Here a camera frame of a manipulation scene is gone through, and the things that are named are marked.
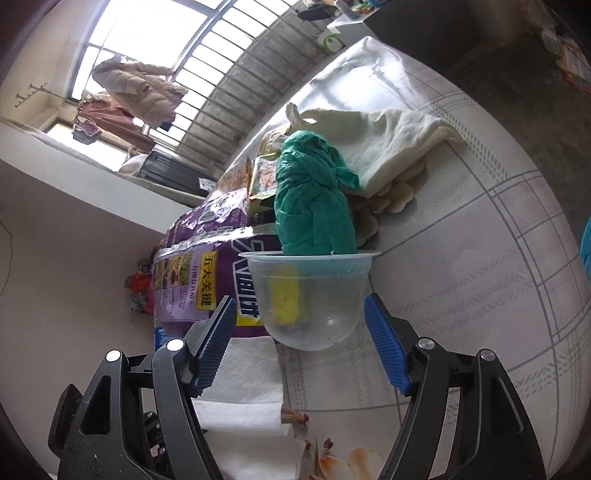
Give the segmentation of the clear plastic bowl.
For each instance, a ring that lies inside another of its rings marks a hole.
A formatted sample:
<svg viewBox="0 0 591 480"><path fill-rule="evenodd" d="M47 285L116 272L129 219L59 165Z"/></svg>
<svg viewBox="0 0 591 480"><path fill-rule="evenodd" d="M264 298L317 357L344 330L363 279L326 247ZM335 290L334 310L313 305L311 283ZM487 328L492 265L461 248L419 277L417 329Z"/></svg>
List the clear plastic bowl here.
<svg viewBox="0 0 591 480"><path fill-rule="evenodd" d="M321 351L342 343L363 320L377 253L287 256L243 253L266 332L281 345Z"/></svg>

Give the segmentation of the blue plastic trash basket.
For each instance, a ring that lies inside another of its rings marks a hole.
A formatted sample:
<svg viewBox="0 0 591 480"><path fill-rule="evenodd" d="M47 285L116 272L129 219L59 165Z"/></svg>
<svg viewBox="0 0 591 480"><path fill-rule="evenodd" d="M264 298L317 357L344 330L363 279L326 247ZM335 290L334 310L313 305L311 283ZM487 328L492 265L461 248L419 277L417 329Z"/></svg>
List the blue plastic trash basket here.
<svg viewBox="0 0 591 480"><path fill-rule="evenodd" d="M588 219L580 242L580 260L588 281L591 281L591 218Z"/></svg>

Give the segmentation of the floor trash pile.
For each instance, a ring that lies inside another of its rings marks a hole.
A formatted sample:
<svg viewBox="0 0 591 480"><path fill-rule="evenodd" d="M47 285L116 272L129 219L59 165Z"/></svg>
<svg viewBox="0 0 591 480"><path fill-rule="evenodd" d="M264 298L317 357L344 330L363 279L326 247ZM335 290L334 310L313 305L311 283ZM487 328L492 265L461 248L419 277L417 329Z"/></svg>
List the floor trash pile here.
<svg viewBox="0 0 591 480"><path fill-rule="evenodd" d="M565 78L580 90L590 92L590 64L570 37L563 38L554 30L541 31L541 39L545 48L556 55L555 63L563 71Z"/></svg>

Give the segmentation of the purple food bag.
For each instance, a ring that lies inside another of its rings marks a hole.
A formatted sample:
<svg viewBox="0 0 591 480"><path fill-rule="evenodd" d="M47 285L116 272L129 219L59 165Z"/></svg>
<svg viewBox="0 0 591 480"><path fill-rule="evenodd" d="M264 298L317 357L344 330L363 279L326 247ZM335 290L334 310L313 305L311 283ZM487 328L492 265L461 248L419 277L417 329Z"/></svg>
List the purple food bag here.
<svg viewBox="0 0 591 480"><path fill-rule="evenodd" d="M173 224L155 254L156 328L164 336L181 337L193 323L211 318L224 297L231 297L238 310L232 335L266 335L242 255L279 250L273 200L257 206L245 187L212 193Z"/></svg>

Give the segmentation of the floral bed sheet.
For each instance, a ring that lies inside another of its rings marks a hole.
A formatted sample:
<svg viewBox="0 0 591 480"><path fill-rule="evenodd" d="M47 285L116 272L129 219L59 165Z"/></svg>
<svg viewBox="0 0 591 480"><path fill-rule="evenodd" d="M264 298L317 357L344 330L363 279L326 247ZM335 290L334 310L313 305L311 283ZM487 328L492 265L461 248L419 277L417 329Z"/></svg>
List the floral bed sheet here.
<svg viewBox="0 0 591 480"><path fill-rule="evenodd" d="M411 56L365 38L294 95L303 110L410 108L448 121L461 140L426 157L415 197L383 215L369 248L370 288L394 316L450 351L488 348L527 410L545 470L565 465L590 402L590 286L563 209L530 156L484 108ZM308 414L310 443L219 446L236 479L334 479L351 461L387 459L408 400L389 383L365 327L320 352L280 347L287 404Z"/></svg>

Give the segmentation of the green plastic bag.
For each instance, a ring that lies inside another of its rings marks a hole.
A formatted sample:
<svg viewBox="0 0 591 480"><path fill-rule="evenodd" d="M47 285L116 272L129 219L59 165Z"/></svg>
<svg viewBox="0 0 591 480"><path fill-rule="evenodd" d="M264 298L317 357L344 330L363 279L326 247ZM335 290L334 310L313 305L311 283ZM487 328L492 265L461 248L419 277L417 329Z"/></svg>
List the green plastic bag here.
<svg viewBox="0 0 591 480"><path fill-rule="evenodd" d="M325 137L291 134L277 159L276 184L273 208L284 254L356 253L346 193L358 190L360 180Z"/></svg>

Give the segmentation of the pink hanging garment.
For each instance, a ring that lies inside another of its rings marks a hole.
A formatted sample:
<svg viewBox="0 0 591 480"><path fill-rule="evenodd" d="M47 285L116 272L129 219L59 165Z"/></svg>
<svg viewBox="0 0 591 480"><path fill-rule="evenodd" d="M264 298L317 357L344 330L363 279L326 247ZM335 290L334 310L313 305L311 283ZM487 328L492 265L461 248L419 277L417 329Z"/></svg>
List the pink hanging garment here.
<svg viewBox="0 0 591 480"><path fill-rule="evenodd" d="M149 153L155 142L144 135L116 101L94 99L82 101L74 121L73 138L85 145L96 142L106 131L142 153Z"/></svg>

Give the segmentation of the metal window railing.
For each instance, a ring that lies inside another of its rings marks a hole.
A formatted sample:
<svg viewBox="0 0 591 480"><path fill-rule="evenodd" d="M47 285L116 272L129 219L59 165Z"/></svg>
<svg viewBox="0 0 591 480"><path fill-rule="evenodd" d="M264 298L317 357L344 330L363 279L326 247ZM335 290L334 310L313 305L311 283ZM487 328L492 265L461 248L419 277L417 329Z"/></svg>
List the metal window railing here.
<svg viewBox="0 0 591 480"><path fill-rule="evenodd" d="M206 16L177 63L187 89L170 129L148 129L155 152L208 177L288 91L328 57L327 20L305 21L303 1L197 2Z"/></svg>

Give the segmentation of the white tissue cloth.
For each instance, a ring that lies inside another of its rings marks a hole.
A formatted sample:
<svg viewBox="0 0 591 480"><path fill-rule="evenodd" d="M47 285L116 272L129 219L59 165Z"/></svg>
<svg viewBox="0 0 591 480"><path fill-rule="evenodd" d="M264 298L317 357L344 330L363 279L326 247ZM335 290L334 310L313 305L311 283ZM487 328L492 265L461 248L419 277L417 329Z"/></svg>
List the white tissue cloth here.
<svg viewBox="0 0 591 480"><path fill-rule="evenodd" d="M308 130L328 140L346 166L358 175L356 193L370 198L446 141L462 140L448 121L414 110L375 112L311 109L287 104L294 130Z"/></svg>

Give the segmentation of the beige hanging jacket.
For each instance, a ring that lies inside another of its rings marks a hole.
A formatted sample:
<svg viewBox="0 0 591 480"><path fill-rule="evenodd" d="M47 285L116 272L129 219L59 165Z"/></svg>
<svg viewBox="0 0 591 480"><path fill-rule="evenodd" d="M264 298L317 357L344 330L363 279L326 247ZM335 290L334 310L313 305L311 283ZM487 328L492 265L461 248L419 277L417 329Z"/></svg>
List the beige hanging jacket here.
<svg viewBox="0 0 591 480"><path fill-rule="evenodd" d="M174 71L114 56L95 66L92 79L133 117L168 131L188 89L171 81Z"/></svg>

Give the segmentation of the dark grey cabinet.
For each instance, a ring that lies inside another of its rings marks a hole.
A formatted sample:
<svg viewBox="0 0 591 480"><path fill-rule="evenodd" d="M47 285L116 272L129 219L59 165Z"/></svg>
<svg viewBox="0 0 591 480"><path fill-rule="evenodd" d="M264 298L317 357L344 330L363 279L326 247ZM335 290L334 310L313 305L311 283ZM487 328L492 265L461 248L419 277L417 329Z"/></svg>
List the dark grey cabinet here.
<svg viewBox="0 0 591 480"><path fill-rule="evenodd" d="M442 73L482 42L519 38L526 21L520 1L394 0L356 19L339 16L329 31L346 47L370 36Z"/></svg>

